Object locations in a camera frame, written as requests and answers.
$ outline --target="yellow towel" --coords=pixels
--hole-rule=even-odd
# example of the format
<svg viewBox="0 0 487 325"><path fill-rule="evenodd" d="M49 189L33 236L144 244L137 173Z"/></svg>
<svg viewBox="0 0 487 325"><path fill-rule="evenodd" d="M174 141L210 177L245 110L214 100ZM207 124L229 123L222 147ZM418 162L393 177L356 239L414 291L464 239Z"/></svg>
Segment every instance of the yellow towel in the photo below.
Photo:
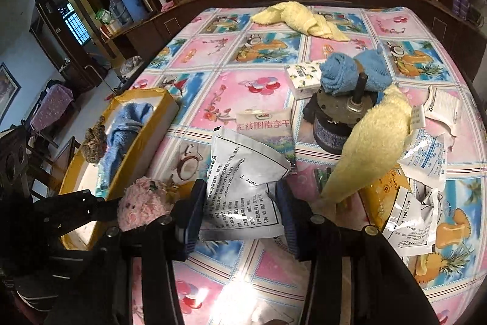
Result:
<svg viewBox="0 0 487 325"><path fill-rule="evenodd" d="M338 27L320 14L312 14L310 10L298 2L281 2L268 7L251 18L257 24L269 25L285 22L292 29L305 35L333 39L339 42L350 41Z"/></svg>
<svg viewBox="0 0 487 325"><path fill-rule="evenodd" d="M390 85L384 90L381 103L370 109L352 130L322 197L339 203L385 175L404 150L410 121L407 98L394 84Z"/></svg>

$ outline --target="window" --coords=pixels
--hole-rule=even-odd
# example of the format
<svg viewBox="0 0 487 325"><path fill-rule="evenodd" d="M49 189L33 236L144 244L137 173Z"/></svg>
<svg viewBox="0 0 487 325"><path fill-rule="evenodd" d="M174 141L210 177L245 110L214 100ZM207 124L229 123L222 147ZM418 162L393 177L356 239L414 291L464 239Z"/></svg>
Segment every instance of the window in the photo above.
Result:
<svg viewBox="0 0 487 325"><path fill-rule="evenodd" d="M79 44L83 46L86 42L88 42L88 32L86 31L84 25L81 23L78 15L72 8L71 4L68 3L64 7L59 8L59 12L61 13L64 22L69 27L70 31L75 36Z"/></svg>

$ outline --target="screw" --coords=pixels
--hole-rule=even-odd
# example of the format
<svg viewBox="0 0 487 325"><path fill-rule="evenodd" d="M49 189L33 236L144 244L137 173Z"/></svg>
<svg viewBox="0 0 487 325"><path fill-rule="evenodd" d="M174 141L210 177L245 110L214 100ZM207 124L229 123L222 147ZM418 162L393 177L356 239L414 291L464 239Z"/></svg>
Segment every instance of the screw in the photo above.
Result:
<svg viewBox="0 0 487 325"><path fill-rule="evenodd" d="M105 234L106 234L108 237L115 237L115 236L118 234L118 232L119 232L119 231L120 231L120 229L119 229L118 227L116 227L116 226L112 226L111 228L108 228L108 229L107 229L107 231L106 231L106 233L105 233Z"/></svg>
<svg viewBox="0 0 487 325"><path fill-rule="evenodd" d="M325 223L325 218L321 215L313 215L311 218L309 218L311 223L314 224L323 224Z"/></svg>
<svg viewBox="0 0 487 325"><path fill-rule="evenodd" d="M160 224L169 224L172 222L172 216L163 215L163 216L159 217L158 221Z"/></svg>
<svg viewBox="0 0 487 325"><path fill-rule="evenodd" d="M379 233L379 231L377 230L377 228L374 227L374 226L371 226L371 225L365 227L365 232L369 236L376 236Z"/></svg>

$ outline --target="light blue cloth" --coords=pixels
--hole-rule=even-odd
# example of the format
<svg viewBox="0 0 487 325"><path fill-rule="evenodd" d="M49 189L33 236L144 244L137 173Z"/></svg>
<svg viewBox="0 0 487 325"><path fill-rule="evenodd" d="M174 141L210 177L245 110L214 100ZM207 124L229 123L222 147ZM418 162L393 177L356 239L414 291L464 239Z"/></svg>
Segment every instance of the light blue cloth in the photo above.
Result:
<svg viewBox="0 0 487 325"><path fill-rule="evenodd" d="M369 76L367 91L384 91L393 82L381 50L366 50L354 58L343 53L332 53L326 62L320 65L321 86L332 95L352 91L359 78L359 69L354 59L364 67Z"/></svg>
<svg viewBox="0 0 487 325"><path fill-rule="evenodd" d="M101 184L99 189L108 189L124 156L130 149L144 124L152 115L153 106L147 102L124 106L115 116L107 136L107 151L100 161Z"/></svg>

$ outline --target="small white box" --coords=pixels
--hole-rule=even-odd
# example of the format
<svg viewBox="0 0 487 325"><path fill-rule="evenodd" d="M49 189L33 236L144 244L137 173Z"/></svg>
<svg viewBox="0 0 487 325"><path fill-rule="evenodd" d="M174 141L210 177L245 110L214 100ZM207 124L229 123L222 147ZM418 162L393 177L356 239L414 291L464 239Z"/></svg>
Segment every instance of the small white box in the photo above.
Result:
<svg viewBox="0 0 487 325"><path fill-rule="evenodd" d="M297 100L310 98L321 87L319 62L286 65L284 70L289 87Z"/></svg>

